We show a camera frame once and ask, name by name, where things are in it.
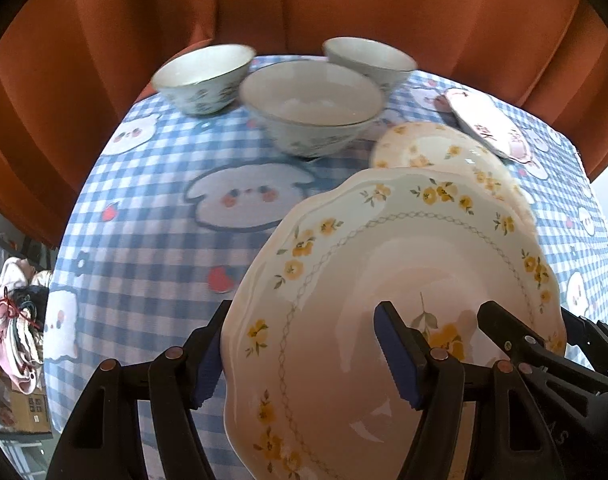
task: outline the white bowl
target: white bowl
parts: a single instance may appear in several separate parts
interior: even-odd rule
[[[384,108],[384,95],[368,78],[308,59],[257,70],[239,97],[279,150],[309,157],[338,152]]]
[[[464,176],[513,209],[524,232],[537,240],[535,218],[511,173],[484,145],[455,128],[426,121],[393,126],[375,145],[370,166],[426,168]]]
[[[166,63],[151,85],[187,115],[212,114],[235,99],[254,57],[247,45],[207,46]]]
[[[331,63],[375,81],[388,96],[417,69],[415,59],[385,43],[364,38],[331,38],[322,46]]]

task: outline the ceramic bowl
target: ceramic bowl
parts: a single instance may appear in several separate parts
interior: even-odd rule
[[[212,114],[235,99],[254,57],[246,45],[207,46],[166,63],[151,85],[187,115]]]
[[[242,83],[239,97],[279,150],[307,157],[341,150],[384,108],[375,83],[322,60],[261,68]]]
[[[537,239],[535,218],[511,173],[480,142],[444,124],[418,121],[387,130],[370,154],[372,168],[427,168],[459,174],[513,209],[524,231]]]
[[[532,161],[529,143],[522,131],[484,92],[449,88],[444,92],[460,127],[485,143],[494,153],[522,164]]]
[[[564,354],[540,247],[496,228],[512,215],[468,178],[414,168],[361,171],[286,215],[222,327],[226,434],[257,480],[398,476],[421,412],[399,396],[374,334],[380,301],[468,363],[504,356],[477,326],[487,300]]]
[[[408,54],[379,41],[331,38],[324,42],[322,49],[331,63],[345,66],[373,79],[386,96],[417,69],[417,63]]]

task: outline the checkered pattern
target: checkered pattern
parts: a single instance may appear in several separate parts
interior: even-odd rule
[[[295,56],[261,57],[252,70]],[[434,121],[456,126],[452,114],[423,108],[413,88],[465,88],[453,81],[415,72],[390,98],[388,110],[407,121]],[[576,271],[584,277],[590,317],[608,322],[608,226],[572,144],[537,118],[495,100],[524,131],[532,130],[547,151],[533,152],[548,177],[532,176],[517,163],[511,173],[535,203],[540,244],[560,284]],[[225,164],[257,159],[284,160],[258,130],[244,108],[231,106],[211,118],[190,118],[159,95],[136,104],[125,121],[159,114],[153,138],[121,155],[102,156],[79,196],[62,241],[52,288],[72,288],[79,305],[76,325],[78,358],[45,364],[47,393],[55,428],[64,427],[84,385],[107,357],[123,364],[150,360],[172,345],[181,345],[204,325],[228,294],[207,285],[213,266],[228,266],[239,280],[270,230],[227,233],[196,225],[182,195],[187,183]],[[333,156],[307,163],[318,179],[311,193],[332,189],[368,166],[372,142],[356,140]],[[583,184],[586,194],[582,192]],[[101,213],[116,203],[118,216],[102,222]],[[578,207],[590,213],[594,235],[578,218]],[[80,251],[89,254],[79,269]],[[570,356],[582,359],[573,351]],[[228,444],[223,427],[225,385],[194,414],[198,433],[215,474],[221,479],[249,479]],[[150,409],[142,403],[141,427],[151,478],[161,471],[155,452]]]

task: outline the plate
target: plate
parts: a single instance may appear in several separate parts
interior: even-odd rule
[[[524,134],[483,92],[449,88],[444,92],[463,130],[498,156],[525,163],[532,159]]]
[[[513,209],[536,239],[535,218],[520,186],[485,146],[444,124],[405,123],[386,131],[370,154],[372,168],[428,168],[468,176],[495,200]]]
[[[226,434],[256,479],[396,478],[420,413],[375,337],[382,300],[466,362],[502,357],[477,328],[487,300],[564,353],[558,284],[511,213],[464,178],[395,168],[287,214],[222,329]]]

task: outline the table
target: table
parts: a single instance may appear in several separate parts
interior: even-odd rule
[[[252,70],[294,58],[259,57]],[[439,98],[453,87],[467,88],[416,71],[391,95],[368,136],[404,121],[456,126]],[[577,151],[539,119],[494,101],[521,127],[540,162],[508,167],[532,201],[563,306],[608,323],[608,225]],[[66,228],[51,286],[47,323],[54,325],[45,334],[45,375],[58,431],[103,359],[133,364],[181,345],[220,301],[233,297],[284,213],[367,168],[373,144],[358,139],[333,156],[302,162],[274,149],[239,104],[214,117],[190,118],[160,95],[135,104],[122,124],[109,145],[127,134],[136,144],[147,128],[152,137],[100,156]],[[236,183],[249,189],[249,199],[225,203]],[[271,207],[263,209],[261,197],[275,191]],[[577,349],[567,355],[583,361]],[[224,396],[220,378],[214,397],[194,414],[196,427],[217,478],[249,479],[224,434]],[[140,409],[149,474],[162,478],[150,409],[147,403]]]

